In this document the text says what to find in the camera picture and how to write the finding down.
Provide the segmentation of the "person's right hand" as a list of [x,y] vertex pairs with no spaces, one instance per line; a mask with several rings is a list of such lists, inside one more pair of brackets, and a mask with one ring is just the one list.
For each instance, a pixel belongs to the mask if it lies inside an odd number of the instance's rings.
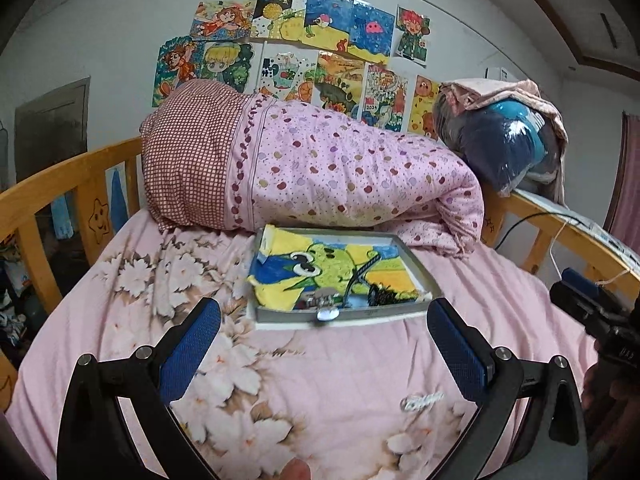
[[595,341],[593,345],[596,350],[598,359],[585,372],[584,381],[582,382],[582,394],[580,402],[584,411],[590,410],[593,404],[601,399],[611,398],[616,401],[628,400],[631,396],[639,395],[639,375],[628,376],[623,378],[608,378],[606,380],[605,372],[602,367],[606,361],[601,358],[601,345],[599,341]]

